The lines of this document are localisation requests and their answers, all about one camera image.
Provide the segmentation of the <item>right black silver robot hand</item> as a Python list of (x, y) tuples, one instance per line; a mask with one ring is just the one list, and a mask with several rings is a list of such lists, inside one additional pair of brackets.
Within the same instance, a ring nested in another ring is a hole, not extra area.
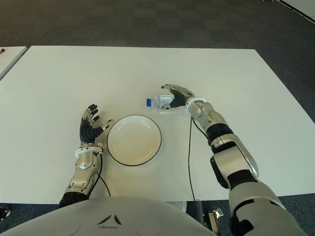
[(174, 95), (174, 98), (171, 101), (171, 103), (168, 105), (162, 106), (161, 108), (162, 110), (169, 110), (172, 108), (185, 106), (186, 102), (190, 98), (195, 97), (192, 91), (179, 85), (166, 84), (166, 85), (161, 86), (161, 88), (170, 91)]

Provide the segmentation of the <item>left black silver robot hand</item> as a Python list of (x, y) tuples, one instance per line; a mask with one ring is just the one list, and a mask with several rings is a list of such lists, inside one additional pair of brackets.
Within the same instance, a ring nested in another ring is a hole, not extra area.
[(79, 128), (79, 137), (81, 144), (95, 143), (95, 140), (106, 129), (108, 129), (114, 122), (113, 119), (108, 120), (102, 125), (95, 126), (95, 123), (99, 120), (100, 116), (97, 115), (98, 108), (96, 104), (91, 104), (81, 117), (81, 123)]

